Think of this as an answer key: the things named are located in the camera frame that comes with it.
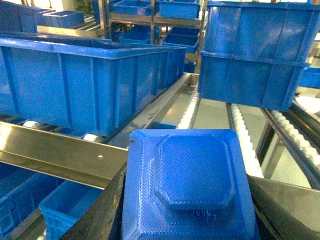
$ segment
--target metal shelving rack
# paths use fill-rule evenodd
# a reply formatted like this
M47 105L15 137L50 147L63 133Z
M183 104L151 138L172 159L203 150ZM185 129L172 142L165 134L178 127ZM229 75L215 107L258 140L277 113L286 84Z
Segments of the metal shelving rack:
M202 13L199 18L196 19L185 19L185 18L171 18L171 17L161 17L160 13L156 14L155 6L157 0L151 0L151 15L129 15L129 14L118 14L115 12L110 12L110 0L99 0L99 14L100 14L100 25L104 32L104 36L109 35L112 38L112 23L120 23L126 25L144 25L151 27L150 43L154 44L155 36L155 26L165 26L165 27L179 27L188 29L199 29L199 46L196 53L187 53L186 59L196 62L197 68L196 73L199 73L200 69L200 50L203 46L204 32L203 30L207 26L208 13L207 13L207 3L208 0L200 1L200 12Z

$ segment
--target white roller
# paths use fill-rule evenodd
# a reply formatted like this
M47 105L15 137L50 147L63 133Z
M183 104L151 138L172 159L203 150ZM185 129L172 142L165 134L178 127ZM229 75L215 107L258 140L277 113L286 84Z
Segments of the white roller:
M234 128L238 134L240 142L245 171L250 176L263 178L264 176L262 174L259 161L256 157L256 152L253 150L253 144L246 128L245 121L241 115L239 106L237 104L231 104L230 109L234 122Z

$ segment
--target floor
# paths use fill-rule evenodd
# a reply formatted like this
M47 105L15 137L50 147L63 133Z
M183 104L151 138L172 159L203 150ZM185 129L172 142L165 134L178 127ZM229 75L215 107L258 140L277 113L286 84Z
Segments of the floor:
M177 125L179 120L184 113L184 110L189 102L190 95L182 94L168 114L163 119L164 123ZM266 118L257 107L240 106L240 110L246 124L246 128L251 137L253 148L256 149L260 136L263 132ZM198 109L197 117L194 123L195 129L227 129L229 128L229 121L227 115L226 104L224 102L201 99L200 106ZM271 152L276 144L277 137L275 137L270 146L270 150L266 156L266 160L262 165L262 171L264 171L267 160L269 159ZM298 185L301 187L310 188L310 185L292 158L290 153L285 149L282 153L278 165L271 177L272 180Z

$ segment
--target blue tray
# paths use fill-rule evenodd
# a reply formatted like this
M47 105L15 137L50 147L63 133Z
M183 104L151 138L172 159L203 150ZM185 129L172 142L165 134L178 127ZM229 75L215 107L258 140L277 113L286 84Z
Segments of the blue tray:
M36 33L38 9L0 0L0 31Z
M110 135L183 74L182 48L8 37L0 37L0 79L14 88L0 94L0 113L76 131Z
M70 28L85 22L83 11L58 11L43 14L49 27Z
M65 181L39 204L46 239L59 240L91 207L102 190Z
M304 62L320 28L320 5L209 1L207 6L206 52Z
M151 15L151 2L143 0L123 0L113 5L117 14Z
M197 19L200 4L198 0L160 1L160 16L165 18Z
M163 46L186 48L187 53L194 54L199 45L197 36L168 34L161 43Z
M134 131L121 231L122 240L259 240L237 134Z
M120 43L150 44L151 27L136 25L119 37ZM154 27L154 42L160 37L159 27Z
M0 238L26 219L62 179L0 163Z
M294 98L304 62L201 53L201 98L286 111Z
M41 26L47 26L46 18L44 14L54 13L56 10L51 8L38 8L38 13L36 14L36 24Z

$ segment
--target blue plastic crate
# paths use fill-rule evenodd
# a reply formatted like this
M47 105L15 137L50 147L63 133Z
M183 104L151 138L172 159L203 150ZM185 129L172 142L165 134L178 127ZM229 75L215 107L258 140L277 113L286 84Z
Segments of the blue plastic crate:
M320 88L320 68L310 67L303 71L299 86Z
M160 16L165 18L197 19L200 4L198 0L165 0L160 1Z
M201 53L201 98L286 111L294 98L304 62Z
M142 28L145 26L136 25L139 30L146 29ZM41 41L41 42L53 42L53 43L61 43L61 44L69 44L69 45L78 45L83 47L92 47L93 44L107 43L109 48L115 46L114 48L164 48L163 46L157 44L136 44L136 43L111 43L110 39L96 39L96 38L85 38L85 37L74 37L74 36L61 36L61 35L53 35L53 34L43 34L43 33L16 33L16 34L8 34L1 33L0 36L8 37L8 38L18 38L25 40L33 40L33 41ZM159 82L159 88L164 89L170 87L172 84L176 82L184 74L184 64L185 64L185 55L186 49L184 47L169 47L167 50L170 51L169 58L167 62L167 71L166 77L162 78Z
M121 231L123 240L259 240L237 134L134 131Z
M151 27L150 26L143 26L143 25L135 25L130 29L130 31L136 32L136 33L151 33ZM157 40L160 38L160 27L155 26L154 27L154 39Z
M208 11L200 96L286 111L308 66L320 6L210 1Z
M127 31L119 37L119 42L132 44L149 44L150 33Z
M36 33L38 9L0 0L0 31Z
M54 13L56 10L52 8L38 8L38 13L36 14L36 24L41 26L47 26L47 21L44 14Z
M320 27L320 5L209 1L207 6L206 52L304 62Z
M59 240L91 207L102 190L65 181L41 201L46 239Z
M123 31L112 31L112 41L116 41L123 34Z
M151 15L151 2L143 0L123 0L113 5L117 14Z
M25 220L62 179L0 163L0 238Z
M94 20L96 23L100 24L99 1L98 0L90 0L90 1L91 1ZM110 0L110 12L115 11L114 4L116 4L120 1L121 0Z
M164 46L176 46L186 48L187 53L194 54L199 45L197 36L168 34L161 43Z
M76 131L109 136L183 74L182 48L8 37L0 37L0 86L13 88L0 94L0 113Z
M83 11L58 11L43 14L49 27L70 28L85 22Z
M196 70L196 63L193 61L188 61L184 64L184 72L194 74Z
M168 34L175 34L175 35L188 35L198 37L200 33L199 29L191 29L191 28L184 28L184 27L173 27L168 32Z
M154 28L154 42L160 37L159 27ZM150 44L151 27L136 25L119 37L120 43Z

